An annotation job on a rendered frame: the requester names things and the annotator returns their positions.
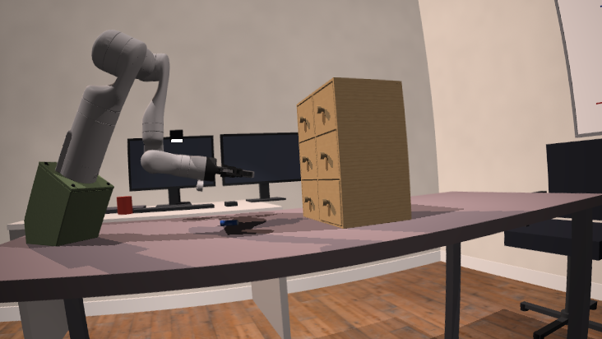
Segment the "blue aa battery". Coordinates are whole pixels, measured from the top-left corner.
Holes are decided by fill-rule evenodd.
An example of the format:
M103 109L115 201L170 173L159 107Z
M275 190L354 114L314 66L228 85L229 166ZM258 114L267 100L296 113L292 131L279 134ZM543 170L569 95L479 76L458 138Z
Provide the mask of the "blue aa battery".
M238 225L238 220L220 221L220 226L224 225Z

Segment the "small brown chest of drawers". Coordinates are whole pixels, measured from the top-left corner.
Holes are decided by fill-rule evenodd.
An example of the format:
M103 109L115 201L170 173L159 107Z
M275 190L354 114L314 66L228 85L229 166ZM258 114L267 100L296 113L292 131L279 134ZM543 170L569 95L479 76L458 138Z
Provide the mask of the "small brown chest of drawers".
M411 220L410 170L401 81L333 77L298 106L333 82L342 225L303 215L342 229Z

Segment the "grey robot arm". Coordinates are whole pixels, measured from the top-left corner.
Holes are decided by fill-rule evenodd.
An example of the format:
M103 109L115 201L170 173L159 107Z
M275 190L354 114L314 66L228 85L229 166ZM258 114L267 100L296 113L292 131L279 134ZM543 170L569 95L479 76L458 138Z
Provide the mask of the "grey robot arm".
M94 183L113 130L135 79L158 81L157 91L142 118L142 168L153 174L197 179L202 192L206 157L164 152L164 107L169 83L169 57L151 53L146 44L117 30L95 40L94 65L117 77L107 86L85 88L72 127L67 131L55 171L79 183ZM155 151L157 150L157 151Z

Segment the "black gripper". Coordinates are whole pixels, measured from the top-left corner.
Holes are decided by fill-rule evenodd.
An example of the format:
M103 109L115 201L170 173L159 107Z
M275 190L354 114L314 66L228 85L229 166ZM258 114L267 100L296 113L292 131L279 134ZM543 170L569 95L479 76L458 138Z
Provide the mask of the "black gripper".
M216 165L217 159L216 158L210 158L207 157L206 158L206 170L205 170L205 177L204 180L205 181L214 181L215 180L215 174L220 174L220 177L247 177L247 178L253 178L254 177L254 171L250 171L250 170L242 170L242 169L238 169L236 167L233 166L227 166L227 165L221 165L217 166ZM227 172L227 173L226 173ZM227 175L225 175L227 174Z

